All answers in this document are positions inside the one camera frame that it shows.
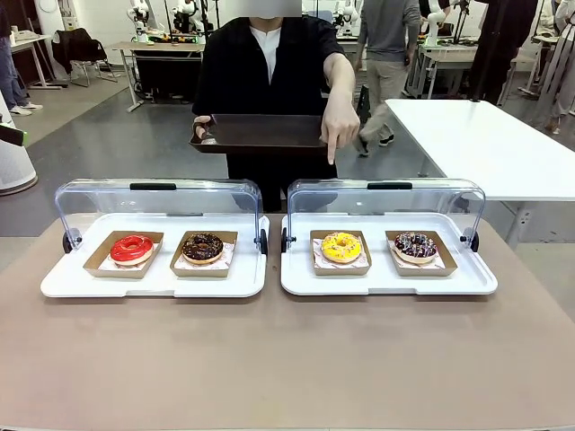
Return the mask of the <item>person's left hand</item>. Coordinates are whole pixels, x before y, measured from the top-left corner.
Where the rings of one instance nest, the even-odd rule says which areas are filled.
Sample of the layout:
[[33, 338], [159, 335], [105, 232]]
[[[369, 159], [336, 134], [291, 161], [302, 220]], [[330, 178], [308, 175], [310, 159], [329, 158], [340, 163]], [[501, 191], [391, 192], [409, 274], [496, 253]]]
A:
[[323, 114], [320, 139], [327, 144], [327, 161], [334, 165], [336, 151], [357, 135], [359, 118], [351, 101], [329, 99]]

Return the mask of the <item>person's right hand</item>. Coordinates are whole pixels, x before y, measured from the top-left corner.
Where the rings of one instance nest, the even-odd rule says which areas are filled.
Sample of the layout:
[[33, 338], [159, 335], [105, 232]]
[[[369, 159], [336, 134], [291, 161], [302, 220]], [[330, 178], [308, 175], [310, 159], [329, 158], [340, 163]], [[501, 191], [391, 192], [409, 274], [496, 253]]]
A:
[[196, 136], [199, 139], [203, 139], [208, 131], [209, 128], [213, 125], [213, 118], [209, 115], [207, 116], [197, 116], [194, 119], [193, 122], [193, 126], [192, 126], [192, 131], [194, 133], [194, 136]]

